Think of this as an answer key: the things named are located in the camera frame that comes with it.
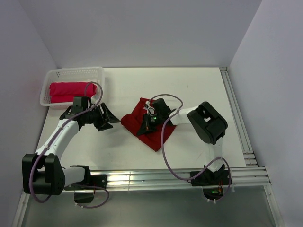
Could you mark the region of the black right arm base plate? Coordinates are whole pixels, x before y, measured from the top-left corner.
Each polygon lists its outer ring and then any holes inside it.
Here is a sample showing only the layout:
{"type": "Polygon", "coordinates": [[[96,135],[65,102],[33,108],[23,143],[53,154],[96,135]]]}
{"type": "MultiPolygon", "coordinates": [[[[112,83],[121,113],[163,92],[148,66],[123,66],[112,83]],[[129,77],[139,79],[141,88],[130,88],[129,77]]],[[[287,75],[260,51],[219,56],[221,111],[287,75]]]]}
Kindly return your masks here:
{"type": "Polygon", "coordinates": [[[229,184],[229,172],[227,170],[219,170],[213,173],[206,170],[197,178],[190,180],[192,186],[219,186],[229,184]]]}

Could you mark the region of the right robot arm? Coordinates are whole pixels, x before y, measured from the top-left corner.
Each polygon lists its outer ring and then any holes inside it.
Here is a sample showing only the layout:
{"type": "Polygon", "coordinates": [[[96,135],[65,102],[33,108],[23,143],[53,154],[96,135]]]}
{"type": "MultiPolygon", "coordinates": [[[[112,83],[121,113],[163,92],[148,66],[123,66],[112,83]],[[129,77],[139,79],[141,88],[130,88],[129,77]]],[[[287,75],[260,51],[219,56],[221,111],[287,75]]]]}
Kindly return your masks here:
{"type": "Polygon", "coordinates": [[[209,102],[188,109],[170,109],[163,98],[158,98],[153,102],[146,101],[143,109],[146,113],[138,136],[156,132],[157,127],[165,122],[172,126],[191,124],[199,138],[208,145],[205,180],[216,184],[221,179],[225,168],[222,144],[228,123],[209,102]]]}

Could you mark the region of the dark red t shirt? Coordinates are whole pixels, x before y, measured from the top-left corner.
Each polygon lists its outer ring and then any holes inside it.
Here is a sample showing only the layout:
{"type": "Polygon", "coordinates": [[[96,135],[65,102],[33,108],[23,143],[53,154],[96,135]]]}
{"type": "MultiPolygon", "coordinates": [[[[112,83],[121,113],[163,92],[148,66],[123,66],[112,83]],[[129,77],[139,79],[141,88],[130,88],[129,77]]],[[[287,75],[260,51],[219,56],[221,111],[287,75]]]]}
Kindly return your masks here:
{"type": "Polygon", "coordinates": [[[145,108],[148,99],[140,98],[133,111],[121,119],[121,124],[141,142],[155,152],[161,148],[161,130],[172,110],[163,98],[150,101],[154,114],[148,114],[145,108]]]}

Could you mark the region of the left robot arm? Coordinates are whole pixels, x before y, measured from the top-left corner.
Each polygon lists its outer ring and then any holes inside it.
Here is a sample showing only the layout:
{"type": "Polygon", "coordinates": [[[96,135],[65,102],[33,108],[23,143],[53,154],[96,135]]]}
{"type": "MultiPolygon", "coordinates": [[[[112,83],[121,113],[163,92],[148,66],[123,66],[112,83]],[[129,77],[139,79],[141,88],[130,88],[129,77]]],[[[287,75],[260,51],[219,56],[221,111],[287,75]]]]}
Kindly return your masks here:
{"type": "Polygon", "coordinates": [[[87,189],[92,184],[88,166],[62,167],[61,157],[73,137],[87,124],[97,131],[112,129],[119,123],[105,103],[93,104],[89,97],[75,97],[59,117],[49,139],[33,154],[22,158],[23,190],[31,195],[60,195],[64,188],[76,184],[87,189]]]}

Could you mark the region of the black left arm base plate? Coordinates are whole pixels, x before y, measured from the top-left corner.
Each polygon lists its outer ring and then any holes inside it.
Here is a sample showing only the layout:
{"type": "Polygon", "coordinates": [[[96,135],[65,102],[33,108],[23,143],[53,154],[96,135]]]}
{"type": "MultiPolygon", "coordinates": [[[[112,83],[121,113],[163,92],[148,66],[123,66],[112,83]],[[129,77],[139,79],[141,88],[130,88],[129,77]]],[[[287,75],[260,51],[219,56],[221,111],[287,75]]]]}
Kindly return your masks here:
{"type": "Polygon", "coordinates": [[[107,175],[91,175],[87,180],[82,182],[77,182],[72,185],[66,186],[64,190],[74,191],[74,190],[97,190],[98,188],[107,187],[107,175]]]}

